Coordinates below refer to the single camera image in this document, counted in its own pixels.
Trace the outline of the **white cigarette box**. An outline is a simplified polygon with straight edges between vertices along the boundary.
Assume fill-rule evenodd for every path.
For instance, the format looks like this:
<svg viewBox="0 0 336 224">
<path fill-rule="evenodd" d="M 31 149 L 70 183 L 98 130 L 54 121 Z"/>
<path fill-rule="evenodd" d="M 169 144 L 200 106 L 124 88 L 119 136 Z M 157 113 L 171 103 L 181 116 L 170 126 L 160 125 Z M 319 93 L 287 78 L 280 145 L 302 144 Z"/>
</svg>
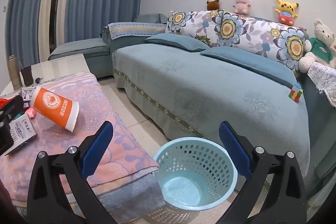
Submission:
<svg viewBox="0 0 336 224">
<path fill-rule="evenodd" d="M 5 156 L 10 155 L 11 153 L 16 153 L 37 135 L 28 114 L 23 114 L 10 122 L 10 134 L 14 144 L 5 151 Z"/>
</svg>

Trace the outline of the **orange paper cup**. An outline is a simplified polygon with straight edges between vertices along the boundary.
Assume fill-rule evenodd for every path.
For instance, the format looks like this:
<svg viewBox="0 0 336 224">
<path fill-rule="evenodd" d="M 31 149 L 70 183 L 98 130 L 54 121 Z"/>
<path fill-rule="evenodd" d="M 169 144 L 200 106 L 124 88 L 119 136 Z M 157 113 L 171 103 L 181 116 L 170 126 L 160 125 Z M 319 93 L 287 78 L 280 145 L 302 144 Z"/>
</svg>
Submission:
<svg viewBox="0 0 336 224">
<path fill-rule="evenodd" d="M 79 114 L 78 102 L 60 96 L 45 88 L 36 87 L 32 95 L 31 106 L 39 114 L 58 124 L 60 127 L 69 132 L 74 131 Z"/>
</svg>

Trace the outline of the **red plastic bag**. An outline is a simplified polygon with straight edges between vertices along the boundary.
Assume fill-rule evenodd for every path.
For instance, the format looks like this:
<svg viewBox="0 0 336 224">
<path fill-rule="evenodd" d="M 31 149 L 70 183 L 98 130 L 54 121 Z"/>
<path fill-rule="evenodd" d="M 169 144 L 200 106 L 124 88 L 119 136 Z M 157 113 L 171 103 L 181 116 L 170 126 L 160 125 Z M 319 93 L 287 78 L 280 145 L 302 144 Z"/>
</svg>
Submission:
<svg viewBox="0 0 336 224">
<path fill-rule="evenodd" d="M 3 108 L 4 106 L 6 106 L 9 102 L 10 102 L 10 100 L 8 100 L 8 99 L 0 98 L 0 109 Z"/>
</svg>

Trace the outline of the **pink plastic bag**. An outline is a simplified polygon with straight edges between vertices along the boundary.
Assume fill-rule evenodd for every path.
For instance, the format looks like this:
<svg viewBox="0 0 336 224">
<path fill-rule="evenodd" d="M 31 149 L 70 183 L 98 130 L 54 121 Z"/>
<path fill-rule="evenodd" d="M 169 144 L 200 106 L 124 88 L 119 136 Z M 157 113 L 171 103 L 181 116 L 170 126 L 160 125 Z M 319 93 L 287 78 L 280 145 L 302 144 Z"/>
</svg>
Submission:
<svg viewBox="0 0 336 224">
<path fill-rule="evenodd" d="M 28 117 L 29 117 L 30 119 L 34 119 L 34 118 L 36 117 L 36 115 L 37 115 L 37 111 L 36 111 L 35 109 L 31 108 L 31 107 L 29 107 L 29 108 L 25 111 L 25 113 L 28 115 Z"/>
</svg>

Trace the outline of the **light blue perforated trash basket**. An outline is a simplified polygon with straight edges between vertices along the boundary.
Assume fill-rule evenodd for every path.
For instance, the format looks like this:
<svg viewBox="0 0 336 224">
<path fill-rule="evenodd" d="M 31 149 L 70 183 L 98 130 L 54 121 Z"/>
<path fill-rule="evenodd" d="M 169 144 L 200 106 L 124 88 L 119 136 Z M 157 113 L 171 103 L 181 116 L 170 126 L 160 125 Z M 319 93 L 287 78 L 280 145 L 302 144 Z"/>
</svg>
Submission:
<svg viewBox="0 0 336 224">
<path fill-rule="evenodd" d="M 219 144 L 184 137 L 163 145 L 153 156 L 159 164 L 154 176 L 165 202 L 177 209 L 212 209 L 233 193 L 238 172 Z"/>
</svg>

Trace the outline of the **tan thermos bottle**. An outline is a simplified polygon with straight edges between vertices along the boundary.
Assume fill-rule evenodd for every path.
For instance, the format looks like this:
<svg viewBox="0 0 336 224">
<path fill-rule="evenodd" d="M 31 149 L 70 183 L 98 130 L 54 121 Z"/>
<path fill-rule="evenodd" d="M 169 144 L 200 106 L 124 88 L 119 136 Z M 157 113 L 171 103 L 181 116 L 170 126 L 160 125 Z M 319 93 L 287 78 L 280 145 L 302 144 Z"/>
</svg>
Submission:
<svg viewBox="0 0 336 224">
<path fill-rule="evenodd" d="M 11 55 L 7 61 L 9 76 L 14 90 L 22 87 L 22 81 L 19 73 L 18 59 L 15 55 Z"/>
</svg>

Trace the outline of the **pink floral table cloth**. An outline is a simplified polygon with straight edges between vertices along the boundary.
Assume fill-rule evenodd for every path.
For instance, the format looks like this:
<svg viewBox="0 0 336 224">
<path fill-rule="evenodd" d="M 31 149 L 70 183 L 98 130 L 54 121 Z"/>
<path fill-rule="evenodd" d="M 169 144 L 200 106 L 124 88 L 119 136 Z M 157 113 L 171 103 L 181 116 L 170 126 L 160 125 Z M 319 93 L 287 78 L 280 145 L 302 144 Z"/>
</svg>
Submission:
<svg viewBox="0 0 336 224">
<path fill-rule="evenodd" d="M 106 210 L 126 223 L 165 205 L 154 177 L 156 161 L 141 147 L 124 125 L 101 85 L 91 73 L 80 73 L 45 84 L 45 88 L 79 104 L 73 131 L 67 131 L 42 115 L 32 121 L 36 136 L 16 153 L 1 156 L 1 182 L 22 216 L 27 214 L 27 194 L 35 159 L 40 151 L 49 155 L 79 146 L 109 121 L 113 139 L 88 183 Z"/>
</svg>

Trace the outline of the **colourful rubiks cube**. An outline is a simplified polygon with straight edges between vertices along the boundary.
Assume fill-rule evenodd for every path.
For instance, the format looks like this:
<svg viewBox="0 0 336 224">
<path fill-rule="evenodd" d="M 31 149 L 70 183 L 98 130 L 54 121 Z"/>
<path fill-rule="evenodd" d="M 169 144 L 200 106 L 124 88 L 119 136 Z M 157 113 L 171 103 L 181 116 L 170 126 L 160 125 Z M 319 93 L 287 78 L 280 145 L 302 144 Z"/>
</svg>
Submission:
<svg viewBox="0 0 336 224">
<path fill-rule="evenodd" d="M 302 94 L 303 94 L 303 88 L 299 83 L 296 83 L 292 86 L 288 97 L 295 103 L 298 103 Z"/>
</svg>

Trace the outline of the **teal pillow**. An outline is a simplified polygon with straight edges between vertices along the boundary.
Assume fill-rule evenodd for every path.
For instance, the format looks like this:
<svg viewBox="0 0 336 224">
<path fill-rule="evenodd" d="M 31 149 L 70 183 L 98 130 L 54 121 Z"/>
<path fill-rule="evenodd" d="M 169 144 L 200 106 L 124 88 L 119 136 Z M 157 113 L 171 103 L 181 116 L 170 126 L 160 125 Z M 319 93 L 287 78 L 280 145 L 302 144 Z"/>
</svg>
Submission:
<svg viewBox="0 0 336 224">
<path fill-rule="evenodd" d="M 189 52 L 201 52 L 210 48 L 207 44 L 200 40 L 176 34 L 157 34 L 146 38 L 145 41 L 147 43 L 170 46 Z"/>
<path fill-rule="evenodd" d="M 201 51 L 200 54 L 247 69 L 288 88 L 297 84 L 294 73 L 286 66 L 238 48 L 213 47 Z"/>
</svg>

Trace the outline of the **teal fabric sofa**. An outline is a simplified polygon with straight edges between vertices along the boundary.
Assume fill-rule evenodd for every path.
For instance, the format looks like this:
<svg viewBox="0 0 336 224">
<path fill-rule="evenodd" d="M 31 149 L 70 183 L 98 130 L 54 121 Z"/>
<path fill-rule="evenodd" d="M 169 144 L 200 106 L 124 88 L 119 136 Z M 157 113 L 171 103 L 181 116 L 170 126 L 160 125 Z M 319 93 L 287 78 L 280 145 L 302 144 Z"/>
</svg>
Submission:
<svg viewBox="0 0 336 224">
<path fill-rule="evenodd" d="M 114 22 L 99 38 L 64 43 L 50 59 L 83 54 L 98 78 L 116 86 L 169 139 L 199 136 L 218 141 L 221 121 L 270 153 L 293 151 L 309 197 L 335 183 L 335 108 L 308 75 L 298 103 L 291 88 L 200 52 L 147 43 L 166 23 Z"/>
</svg>

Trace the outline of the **white teddy bear green shirt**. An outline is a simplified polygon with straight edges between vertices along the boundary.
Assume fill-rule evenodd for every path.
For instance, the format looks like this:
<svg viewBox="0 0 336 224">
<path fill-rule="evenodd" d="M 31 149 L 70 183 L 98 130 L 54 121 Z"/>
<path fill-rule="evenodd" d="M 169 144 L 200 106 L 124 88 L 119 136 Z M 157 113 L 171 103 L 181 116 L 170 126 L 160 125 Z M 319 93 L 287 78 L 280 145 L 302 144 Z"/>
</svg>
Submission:
<svg viewBox="0 0 336 224">
<path fill-rule="evenodd" d="M 331 46 L 335 40 L 334 33 L 320 19 L 314 21 L 315 37 L 308 38 L 303 43 L 304 56 L 299 60 L 299 70 L 307 73 L 314 62 L 335 68 Z"/>
</svg>

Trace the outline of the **teal pillow left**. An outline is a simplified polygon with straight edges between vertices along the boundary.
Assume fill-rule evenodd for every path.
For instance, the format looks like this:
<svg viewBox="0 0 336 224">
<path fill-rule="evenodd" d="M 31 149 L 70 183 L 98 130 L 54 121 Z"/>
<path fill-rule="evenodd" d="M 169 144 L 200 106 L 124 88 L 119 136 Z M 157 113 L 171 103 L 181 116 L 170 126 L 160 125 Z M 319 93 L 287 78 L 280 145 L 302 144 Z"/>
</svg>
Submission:
<svg viewBox="0 0 336 224">
<path fill-rule="evenodd" d="M 189 52 L 201 52 L 210 48 L 207 44 L 200 40 L 176 34 L 157 34 L 146 38 L 145 41 L 147 43 L 170 46 Z"/>
</svg>

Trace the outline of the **yellow pikachu plush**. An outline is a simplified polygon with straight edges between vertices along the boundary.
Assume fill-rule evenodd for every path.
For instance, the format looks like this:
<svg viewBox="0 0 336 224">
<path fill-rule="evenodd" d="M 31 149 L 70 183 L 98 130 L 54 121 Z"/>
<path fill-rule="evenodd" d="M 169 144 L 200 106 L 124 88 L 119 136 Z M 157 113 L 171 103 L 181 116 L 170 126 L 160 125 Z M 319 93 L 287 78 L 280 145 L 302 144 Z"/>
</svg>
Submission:
<svg viewBox="0 0 336 224">
<path fill-rule="evenodd" d="M 295 9 L 299 7 L 299 3 L 290 3 L 287 1 L 276 0 L 278 8 L 275 9 L 278 14 L 278 21 L 281 24 L 293 26 L 294 19 L 298 17 L 295 13 Z"/>
</svg>

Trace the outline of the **pink pig plush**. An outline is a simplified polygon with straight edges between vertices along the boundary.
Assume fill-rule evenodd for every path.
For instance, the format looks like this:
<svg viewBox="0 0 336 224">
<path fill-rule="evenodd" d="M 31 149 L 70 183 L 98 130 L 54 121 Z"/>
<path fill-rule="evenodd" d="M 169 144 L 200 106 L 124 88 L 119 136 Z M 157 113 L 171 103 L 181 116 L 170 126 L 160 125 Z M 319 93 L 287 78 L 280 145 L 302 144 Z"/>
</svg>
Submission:
<svg viewBox="0 0 336 224">
<path fill-rule="evenodd" d="M 242 15 L 250 15 L 251 4 L 249 0 L 235 0 L 233 5 L 234 13 Z"/>
</svg>

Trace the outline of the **brown monkey plush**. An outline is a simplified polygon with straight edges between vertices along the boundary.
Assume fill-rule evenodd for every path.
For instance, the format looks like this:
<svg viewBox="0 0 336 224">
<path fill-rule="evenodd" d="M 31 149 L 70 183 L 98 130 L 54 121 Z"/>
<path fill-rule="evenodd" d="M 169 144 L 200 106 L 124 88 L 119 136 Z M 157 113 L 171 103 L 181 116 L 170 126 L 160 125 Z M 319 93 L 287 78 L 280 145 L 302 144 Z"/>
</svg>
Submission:
<svg viewBox="0 0 336 224">
<path fill-rule="evenodd" d="M 214 11 L 219 9 L 219 0 L 207 0 L 207 10 Z"/>
</svg>

